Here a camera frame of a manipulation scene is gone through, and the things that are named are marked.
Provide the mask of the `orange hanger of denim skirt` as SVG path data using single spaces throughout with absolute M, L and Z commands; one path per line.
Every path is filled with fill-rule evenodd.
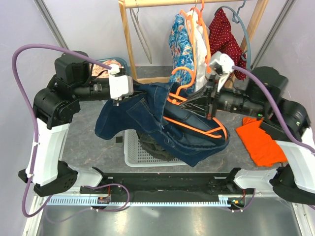
M 193 83 L 195 82 L 195 76 L 196 76 L 196 72 L 194 70 L 189 69 L 188 67 L 185 67 L 185 66 L 179 66 L 179 67 L 173 69 L 171 74 L 175 75 L 175 73 L 177 71 L 180 71 L 180 70 L 188 72 L 190 74 L 190 76 L 191 76 L 191 80 L 190 80 L 190 82 L 187 85 L 180 85 L 174 93 L 172 93 L 172 92 L 169 93 L 169 95 L 167 97 L 168 103 L 171 104 L 171 105 L 175 105 L 177 107 L 179 107 L 184 102 L 187 102 L 188 96 L 184 97 L 183 96 L 184 95 L 183 92 L 186 92 L 186 90 L 191 85 L 193 85 Z M 218 125 L 218 127 L 210 129 L 210 130 L 207 130 L 207 131 L 204 131 L 204 130 L 202 130 L 200 128 L 196 128 L 196 127 L 194 127 L 192 125 L 186 124 L 183 121 L 179 121 L 178 118 L 170 118 L 170 117 L 167 117 L 167 116 L 163 116 L 163 118 L 166 121 L 169 121 L 169 122 L 171 122 L 171 123 L 173 123 L 175 125 L 178 125 L 178 126 L 180 126 L 182 128 L 185 128 L 185 129 L 188 129 L 190 131 L 196 132 L 196 133 L 198 133 L 200 135 L 204 135 L 206 137 L 213 138 L 213 139 L 219 139 L 219 138 L 224 137 L 225 141 L 227 141 L 227 130 L 222 125 L 222 123 L 220 121 L 218 121 L 216 118 L 214 118 L 214 121 Z

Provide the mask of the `blue floral garment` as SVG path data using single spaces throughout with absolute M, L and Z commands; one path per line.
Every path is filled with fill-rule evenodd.
M 194 72 L 193 47 L 185 23 L 186 19 L 183 15 L 177 14 L 175 16 L 168 44 L 171 50 L 173 69 L 185 67 Z M 178 69 L 174 75 L 170 76 L 169 82 L 188 85 L 191 79 L 190 72 L 185 69 Z

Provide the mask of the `blue denim skirt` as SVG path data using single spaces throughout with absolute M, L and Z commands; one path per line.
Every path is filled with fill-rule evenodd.
M 151 137 L 158 147 L 194 167 L 224 150 L 229 131 L 218 120 L 208 120 L 167 101 L 178 83 L 135 84 L 133 96 L 119 106 L 112 99 L 103 106 L 95 134 L 105 140 L 124 130 Z

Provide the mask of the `beige clothes hanger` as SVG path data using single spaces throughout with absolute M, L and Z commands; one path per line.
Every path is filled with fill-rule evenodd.
M 130 17 L 134 26 L 134 29 L 136 31 L 137 37 L 140 41 L 140 44 L 142 46 L 142 49 L 147 57 L 147 60 L 150 64 L 153 63 L 153 58 L 152 58 L 152 52 L 151 52 L 151 48 L 148 44 L 148 40 L 141 28 L 140 22 L 139 22 L 139 18 L 138 18 L 138 12 L 139 12 L 139 4 L 138 1 L 135 0 L 136 3 L 136 9 L 137 11 L 134 11 L 134 8 L 130 8 L 129 9 L 129 13 L 130 13 Z

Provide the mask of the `peach hanger of floral garment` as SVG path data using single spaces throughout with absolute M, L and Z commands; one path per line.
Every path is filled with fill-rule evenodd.
M 186 26 L 187 26 L 187 32 L 189 35 L 189 40 L 192 46 L 192 54 L 193 54 L 193 66 L 194 69 L 191 70 L 185 66 L 180 66 L 177 69 L 178 70 L 185 70 L 191 75 L 191 84 L 195 81 L 196 77 L 196 48 L 195 48 L 195 38 L 194 38 L 194 20 L 193 20 L 193 15 L 188 15 L 184 10 L 180 11 L 180 14 L 183 15 L 186 19 Z

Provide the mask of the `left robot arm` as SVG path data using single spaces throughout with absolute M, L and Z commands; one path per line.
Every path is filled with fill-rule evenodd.
M 80 169 L 62 161 L 63 149 L 73 116 L 80 112 L 81 101 L 113 99 L 114 105 L 137 92 L 137 82 L 123 67 L 113 64 L 108 78 L 92 75 L 91 63 L 81 57 L 62 54 L 55 60 L 55 75 L 33 100 L 38 127 L 38 145 L 34 169 L 18 173 L 24 182 L 34 183 L 34 192 L 51 196 L 74 187 L 89 185 L 96 193 L 104 193 L 108 181 L 97 168 Z

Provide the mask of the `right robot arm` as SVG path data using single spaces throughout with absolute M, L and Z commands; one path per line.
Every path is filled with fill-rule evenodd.
M 288 164 L 270 179 L 273 191 L 282 199 L 315 207 L 315 144 L 310 119 L 304 106 L 281 97 L 287 78 L 263 66 L 253 71 L 233 66 L 250 78 L 244 93 L 205 85 L 180 107 L 204 117 L 216 110 L 258 117 L 263 114 L 265 130 L 284 152 Z

